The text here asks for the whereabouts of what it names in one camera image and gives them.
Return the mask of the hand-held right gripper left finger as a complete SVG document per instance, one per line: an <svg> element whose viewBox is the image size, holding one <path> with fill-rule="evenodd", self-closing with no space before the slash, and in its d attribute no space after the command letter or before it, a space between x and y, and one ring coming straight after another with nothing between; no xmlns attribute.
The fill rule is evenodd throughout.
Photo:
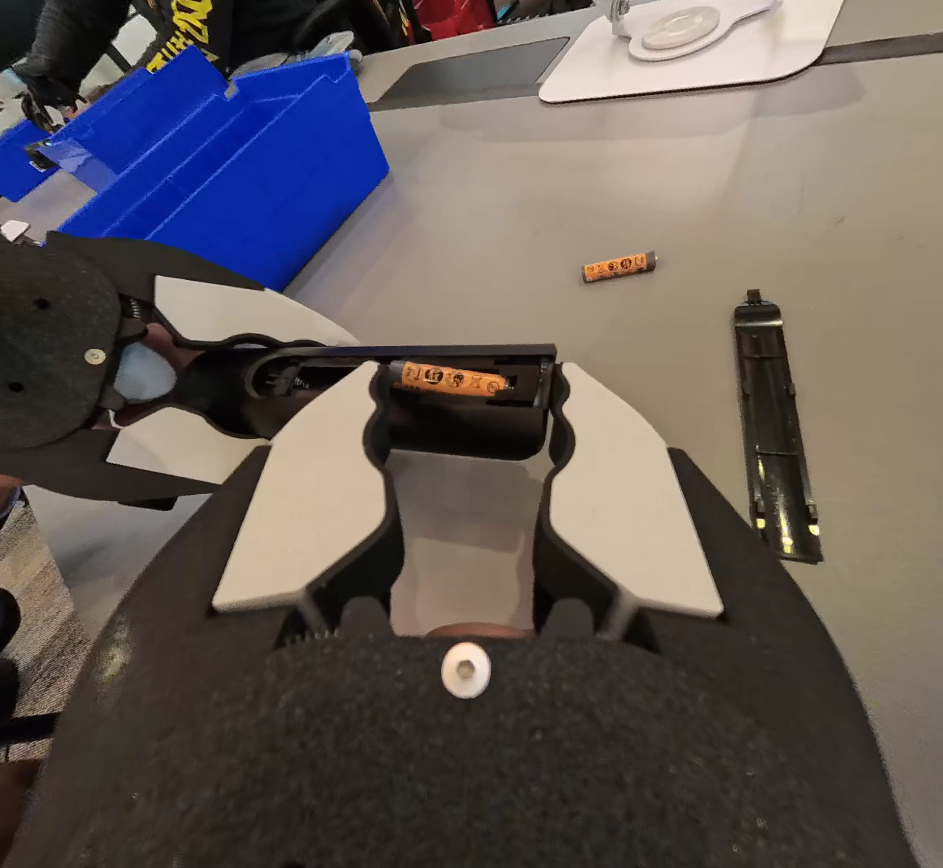
<svg viewBox="0 0 943 868"><path fill-rule="evenodd" d="M288 607L336 628L347 604L385 615L405 540L385 469L382 367L366 360L304 405L270 443L211 605L219 614Z"/></svg>

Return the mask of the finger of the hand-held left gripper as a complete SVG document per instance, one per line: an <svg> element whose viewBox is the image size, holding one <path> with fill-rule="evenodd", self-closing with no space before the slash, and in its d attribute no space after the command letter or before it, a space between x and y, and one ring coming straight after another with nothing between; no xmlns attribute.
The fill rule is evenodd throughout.
<svg viewBox="0 0 943 868"><path fill-rule="evenodd" d="M183 346L237 342L359 346L360 341L323 314L271 289L249 289L157 276L148 324L164 328Z"/></svg>
<svg viewBox="0 0 943 868"><path fill-rule="evenodd" d="M222 432L201 414L165 406L118 432L106 457L110 464L223 484L252 452L269 441Z"/></svg>

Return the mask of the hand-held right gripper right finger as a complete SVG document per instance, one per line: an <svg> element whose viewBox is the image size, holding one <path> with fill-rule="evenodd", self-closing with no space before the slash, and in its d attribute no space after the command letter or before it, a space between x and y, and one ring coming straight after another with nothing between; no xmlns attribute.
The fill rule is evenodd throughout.
<svg viewBox="0 0 943 868"><path fill-rule="evenodd" d="M622 640L640 611L717 621L724 605L668 446L578 364L549 393L551 471L533 542L533 624L574 601L590 634Z"/></svg>

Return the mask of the blue plastic bin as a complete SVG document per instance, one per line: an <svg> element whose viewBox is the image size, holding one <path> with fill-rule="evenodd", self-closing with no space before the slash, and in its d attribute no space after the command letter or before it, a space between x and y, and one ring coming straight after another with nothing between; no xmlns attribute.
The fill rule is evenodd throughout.
<svg viewBox="0 0 943 868"><path fill-rule="evenodd" d="M60 231L149 240L284 291L389 173L348 53L237 76L189 50L125 96L202 100Z"/></svg>
<svg viewBox="0 0 943 868"><path fill-rule="evenodd" d="M93 102L58 133L24 120L2 135L2 196L23 199L57 171L94 191L109 187L159 139L151 76L141 70Z"/></svg>

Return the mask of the black remote battery cover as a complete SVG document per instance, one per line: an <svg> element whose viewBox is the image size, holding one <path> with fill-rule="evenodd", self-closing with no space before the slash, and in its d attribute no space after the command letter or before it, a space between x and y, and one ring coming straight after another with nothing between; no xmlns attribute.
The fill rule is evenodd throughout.
<svg viewBox="0 0 943 868"><path fill-rule="evenodd" d="M783 316L758 289L733 311L749 521L780 560L823 561Z"/></svg>

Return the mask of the black remote control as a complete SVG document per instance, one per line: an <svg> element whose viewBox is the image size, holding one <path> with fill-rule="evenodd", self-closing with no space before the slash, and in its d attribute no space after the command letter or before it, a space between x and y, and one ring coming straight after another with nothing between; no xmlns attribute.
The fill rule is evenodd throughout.
<svg viewBox="0 0 943 868"><path fill-rule="evenodd" d="M381 424L390 448L459 457L522 461L544 444L557 348L552 343L325 346L219 345L183 371L173 398L222 432L270 440L310 403L351 382L365 362L379 379ZM510 378L503 398L427 396L391 389L394 360L488 370Z"/></svg>

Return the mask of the orange battery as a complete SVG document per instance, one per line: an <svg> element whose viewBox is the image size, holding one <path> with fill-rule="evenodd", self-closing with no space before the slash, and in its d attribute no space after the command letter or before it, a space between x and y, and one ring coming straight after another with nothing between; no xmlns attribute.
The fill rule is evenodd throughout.
<svg viewBox="0 0 943 868"><path fill-rule="evenodd" d="M584 284L595 284L606 280L652 273L657 264L657 254L654 250L650 250L645 253L585 264L581 267L580 275Z"/></svg>
<svg viewBox="0 0 943 868"><path fill-rule="evenodd" d="M510 378L488 370L405 359L390 362L385 379L391 389L427 396L493 399L507 397L514 390Z"/></svg>

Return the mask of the grey desk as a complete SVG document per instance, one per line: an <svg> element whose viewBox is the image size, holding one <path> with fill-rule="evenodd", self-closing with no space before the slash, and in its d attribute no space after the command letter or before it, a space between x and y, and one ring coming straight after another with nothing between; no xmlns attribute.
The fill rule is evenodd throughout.
<svg viewBox="0 0 943 868"><path fill-rule="evenodd" d="M664 438L724 605L533 624L544 444L388 447L389 615L211 601L272 439L161 515L10 866L941 866L941 55L374 112L389 172L282 292L360 345L552 343ZM654 272L581 267L654 250ZM823 561L749 521L733 311L784 339ZM207 349L121 352L118 432Z"/></svg>

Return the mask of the white desk stand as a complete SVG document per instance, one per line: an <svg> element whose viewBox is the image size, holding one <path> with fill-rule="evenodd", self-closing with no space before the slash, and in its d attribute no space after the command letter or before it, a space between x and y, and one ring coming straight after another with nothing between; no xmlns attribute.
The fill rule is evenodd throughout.
<svg viewBox="0 0 943 868"><path fill-rule="evenodd" d="M562 105L783 80L822 55L845 0L591 0L601 16L541 84Z"/></svg>

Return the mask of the red bag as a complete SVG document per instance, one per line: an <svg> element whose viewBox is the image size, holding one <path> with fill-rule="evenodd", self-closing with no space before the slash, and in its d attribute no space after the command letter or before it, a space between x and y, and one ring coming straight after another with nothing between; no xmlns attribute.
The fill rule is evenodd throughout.
<svg viewBox="0 0 943 868"><path fill-rule="evenodd" d="M433 41L496 27L488 0L413 0L413 5Z"/></svg>

